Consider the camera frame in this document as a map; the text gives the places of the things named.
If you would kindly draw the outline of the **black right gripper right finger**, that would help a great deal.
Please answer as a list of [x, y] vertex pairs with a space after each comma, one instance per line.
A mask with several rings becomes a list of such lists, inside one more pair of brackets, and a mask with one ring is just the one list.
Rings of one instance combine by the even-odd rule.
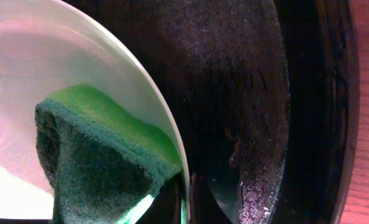
[[190, 223], [231, 224], [215, 200], [206, 180], [196, 173], [190, 177]]

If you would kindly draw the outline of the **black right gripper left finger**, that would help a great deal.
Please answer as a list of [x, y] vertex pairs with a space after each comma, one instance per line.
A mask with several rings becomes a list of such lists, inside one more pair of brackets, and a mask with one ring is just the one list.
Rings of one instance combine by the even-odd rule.
[[137, 224], [181, 224], [181, 183], [179, 174], [166, 181]]

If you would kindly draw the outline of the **green scrub sponge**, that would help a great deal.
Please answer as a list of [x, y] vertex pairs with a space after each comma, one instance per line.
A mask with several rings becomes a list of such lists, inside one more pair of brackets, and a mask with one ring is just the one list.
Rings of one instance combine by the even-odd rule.
[[36, 149], [53, 223], [137, 223], [182, 166], [171, 139], [79, 84], [35, 107]]

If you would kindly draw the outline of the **pale green plate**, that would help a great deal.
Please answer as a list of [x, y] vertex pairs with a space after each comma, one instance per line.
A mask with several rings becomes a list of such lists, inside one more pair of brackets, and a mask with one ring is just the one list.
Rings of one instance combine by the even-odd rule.
[[46, 220], [53, 196], [35, 151], [34, 109], [89, 83], [163, 130], [182, 162], [180, 132], [158, 87], [111, 32], [63, 1], [0, 0], [0, 218]]

